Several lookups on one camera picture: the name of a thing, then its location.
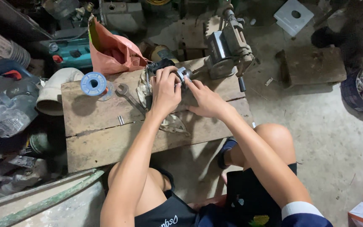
pink plastic bag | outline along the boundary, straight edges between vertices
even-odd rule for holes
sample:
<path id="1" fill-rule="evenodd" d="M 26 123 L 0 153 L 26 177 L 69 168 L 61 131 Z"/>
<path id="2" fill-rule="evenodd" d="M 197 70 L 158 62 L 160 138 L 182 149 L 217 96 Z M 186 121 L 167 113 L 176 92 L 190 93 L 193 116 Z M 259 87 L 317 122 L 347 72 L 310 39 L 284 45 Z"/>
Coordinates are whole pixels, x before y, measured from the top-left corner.
<path id="1" fill-rule="evenodd" d="M 138 47 L 123 36 L 110 33 L 97 22 L 89 26 L 90 58 L 93 71 L 103 75 L 142 70 L 147 65 Z"/>

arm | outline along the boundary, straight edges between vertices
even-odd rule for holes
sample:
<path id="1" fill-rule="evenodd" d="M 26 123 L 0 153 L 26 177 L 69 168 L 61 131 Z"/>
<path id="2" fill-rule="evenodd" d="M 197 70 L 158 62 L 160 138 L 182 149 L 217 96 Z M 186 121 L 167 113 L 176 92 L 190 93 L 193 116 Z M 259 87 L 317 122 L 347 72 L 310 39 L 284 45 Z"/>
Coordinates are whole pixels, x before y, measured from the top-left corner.
<path id="1" fill-rule="evenodd" d="M 225 123 L 256 177 L 281 208 L 295 201 L 311 203 L 309 193 L 298 177 L 233 106 L 200 81 L 185 81 L 199 104 L 199 107 L 190 106 L 189 110 L 203 117 L 216 117 Z"/>
<path id="2" fill-rule="evenodd" d="M 176 67 L 152 77 L 153 104 L 124 159 L 119 164 L 100 213 L 100 226 L 134 226 L 134 213 L 144 189 L 155 135 L 164 118 L 181 101 L 181 84 L 174 89 Z"/>

person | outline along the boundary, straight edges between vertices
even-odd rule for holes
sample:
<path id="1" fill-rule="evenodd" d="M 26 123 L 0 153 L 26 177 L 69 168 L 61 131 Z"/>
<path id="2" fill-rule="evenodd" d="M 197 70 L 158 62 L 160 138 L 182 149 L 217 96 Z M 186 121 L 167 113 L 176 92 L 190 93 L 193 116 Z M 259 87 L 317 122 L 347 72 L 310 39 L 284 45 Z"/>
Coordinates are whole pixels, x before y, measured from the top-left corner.
<path id="1" fill-rule="evenodd" d="M 217 155 L 219 166 L 240 166 L 243 171 L 228 173 L 224 207 L 208 204 L 196 211 L 179 199 L 172 175 L 149 167 L 155 134 L 181 101 L 181 84 L 174 86 L 176 70 L 166 67 L 151 78 L 152 108 L 124 159 L 109 173 L 100 226 L 332 226 L 296 176 L 288 129 L 277 124 L 252 129 L 217 93 L 188 78 L 185 83 L 198 102 L 188 110 L 223 121 L 234 135 Z"/>

concrete floor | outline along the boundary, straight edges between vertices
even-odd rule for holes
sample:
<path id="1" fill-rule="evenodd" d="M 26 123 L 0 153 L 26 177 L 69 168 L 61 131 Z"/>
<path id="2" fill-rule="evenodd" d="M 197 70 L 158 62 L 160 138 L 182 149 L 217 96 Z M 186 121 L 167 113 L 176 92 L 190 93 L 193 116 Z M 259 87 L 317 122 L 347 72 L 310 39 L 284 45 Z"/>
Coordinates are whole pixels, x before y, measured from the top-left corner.
<path id="1" fill-rule="evenodd" d="M 295 40 L 277 24 L 247 28 L 246 40 L 261 59 L 246 72 L 246 98 L 256 125 L 273 122 L 287 127 L 294 139 L 298 177 L 315 206 L 336 227 L 348 226 L 347 212 L 363 202 L 363 116 L 347 107 L 339 84 L 285 90 L 275 54 L 310 44 L 311 20 Z M 226 193 L 213 162 L 224 140 L 155 153 L 151 162 L 174 175 L 175 193 L 185 202 L 199 202 Z M 225 171 L 241 170 L 231 166 Z"/>

open-end wrench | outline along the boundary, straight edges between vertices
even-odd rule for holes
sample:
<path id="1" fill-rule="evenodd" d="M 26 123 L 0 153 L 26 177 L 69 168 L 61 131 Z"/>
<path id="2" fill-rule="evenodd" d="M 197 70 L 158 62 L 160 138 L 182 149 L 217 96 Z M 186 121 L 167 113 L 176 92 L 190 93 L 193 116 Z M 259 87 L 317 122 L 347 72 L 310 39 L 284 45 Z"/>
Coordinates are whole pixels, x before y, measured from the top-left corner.
<path id="1" fill-rule="evenodd" d="M 139 104 L 139 102 L 131 95 L 131 93 L 129 92 L 128 86 L 126 84 L 120 84 L 119 86 L 116 87 L 116 91 L 120 94 L 123 95 L 125 97 L 127 97 L 129 99 L 129 101 L 131 101 L 134 106 L 142 113 L 145 115 L 145 110 L 144 108 Z"/>

